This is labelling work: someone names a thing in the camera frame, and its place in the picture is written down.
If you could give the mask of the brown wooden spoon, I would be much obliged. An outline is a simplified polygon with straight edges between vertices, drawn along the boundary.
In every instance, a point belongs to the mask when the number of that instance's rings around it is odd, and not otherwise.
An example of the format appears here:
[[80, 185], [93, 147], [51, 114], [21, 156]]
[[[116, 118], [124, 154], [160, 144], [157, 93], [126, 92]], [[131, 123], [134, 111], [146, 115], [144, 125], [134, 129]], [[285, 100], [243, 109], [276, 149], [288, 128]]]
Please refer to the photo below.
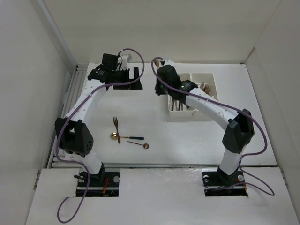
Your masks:
[[176, 109], [176, 100], [175, 99], [172, 99], [172, 105], [171, 105], [171, 110], [174, 111]]

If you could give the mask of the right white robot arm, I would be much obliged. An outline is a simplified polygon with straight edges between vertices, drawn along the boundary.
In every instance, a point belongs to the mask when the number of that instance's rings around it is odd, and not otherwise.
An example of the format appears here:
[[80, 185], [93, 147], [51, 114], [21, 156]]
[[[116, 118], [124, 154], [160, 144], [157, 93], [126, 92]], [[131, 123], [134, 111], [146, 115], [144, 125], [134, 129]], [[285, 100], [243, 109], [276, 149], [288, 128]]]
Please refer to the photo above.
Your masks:
[[217, 169], [217, 179], [227, 185], [234, 179], [239, 160], [254, 136], [250, 111], [241, 112], [222, 106], [217, 100], [206, 94], [197, 84], [190, 80], [181, 81], [175, 68], [164, 65], [157, 70], [157, 95], [167, 94], [180, 103], [197, 109], [215, 121], [224, 131], [222, 143], [225, 152]]

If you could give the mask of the gold spoon green handle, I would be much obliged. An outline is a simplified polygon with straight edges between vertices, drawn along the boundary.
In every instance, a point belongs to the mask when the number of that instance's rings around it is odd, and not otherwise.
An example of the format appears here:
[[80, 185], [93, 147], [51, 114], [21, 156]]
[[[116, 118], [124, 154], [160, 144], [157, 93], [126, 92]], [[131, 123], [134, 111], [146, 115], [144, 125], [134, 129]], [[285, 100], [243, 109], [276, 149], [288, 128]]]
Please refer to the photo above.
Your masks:
[[133, 139], [133, 140], [144, 140], [144, 137], [140, 137], [140, 136], [121, 136], [121, 137], [119, 137], [116, 132], [111, 133], [110, 137], [114, 140], [118, 140], [118, 138], [127, 138], [127, 139]]

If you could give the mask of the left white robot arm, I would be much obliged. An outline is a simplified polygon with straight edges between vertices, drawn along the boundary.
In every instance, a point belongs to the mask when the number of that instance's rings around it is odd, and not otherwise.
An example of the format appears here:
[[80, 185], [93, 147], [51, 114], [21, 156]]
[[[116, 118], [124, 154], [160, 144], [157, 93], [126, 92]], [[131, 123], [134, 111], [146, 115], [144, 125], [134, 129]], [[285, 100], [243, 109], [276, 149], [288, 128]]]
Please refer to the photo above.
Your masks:
[[59, 157], [59, 151], [74, 156], [72, 161], [85, 169], [86, 176], [94, 186], [104, 183], [103, 163], [93, 151], [94, 138], [88, 129], [88, 121], [100, 99], [110, 87], [115, 90], [142, 90], [143, 71], [130, 67], [130, 54], [103, 54], [102, 62], [92, 69], [86, 78], [81, 95], [72, 109], [63, 117], [57, 118], [54, 126], [57, 137], [55, 156], [60, 162], [70, 160]]

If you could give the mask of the small copper teaspoon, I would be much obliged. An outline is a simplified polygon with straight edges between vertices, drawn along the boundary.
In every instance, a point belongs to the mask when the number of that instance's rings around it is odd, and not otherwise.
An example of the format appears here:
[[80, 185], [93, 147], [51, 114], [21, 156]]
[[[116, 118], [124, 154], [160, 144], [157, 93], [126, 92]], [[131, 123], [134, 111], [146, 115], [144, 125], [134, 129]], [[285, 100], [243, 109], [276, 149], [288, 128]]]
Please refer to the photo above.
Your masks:
[[149, 144], [147, 144], [147, 143], [142, 144], [142, 143], [137, 143], [137, 142], [132, 142], [132, 141], [127, 141], [127, 142], [128, 142], [128, 143], [132, 143], [132, 144], [136, 144], [136, 145], [143, 146], [144, 149], [148, 149], [148, 148], [150, 147]]

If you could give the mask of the rose gold fork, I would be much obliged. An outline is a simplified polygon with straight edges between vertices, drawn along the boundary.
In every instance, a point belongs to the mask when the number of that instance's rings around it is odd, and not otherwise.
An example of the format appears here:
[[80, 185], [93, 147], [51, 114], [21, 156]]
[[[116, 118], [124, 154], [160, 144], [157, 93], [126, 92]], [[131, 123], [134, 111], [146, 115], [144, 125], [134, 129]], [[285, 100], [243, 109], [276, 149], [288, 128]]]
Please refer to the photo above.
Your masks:
[[117, 117], [113, 117], [113, 123], [114, 123], [115, 128], [116, 128], [118, 144], [120, 144], [120, 143], [121, 143], [121, 140], [120, 140], [120, 135], [119, 135], [119, 129], [118, 129], [119, 123], [118, 123]]

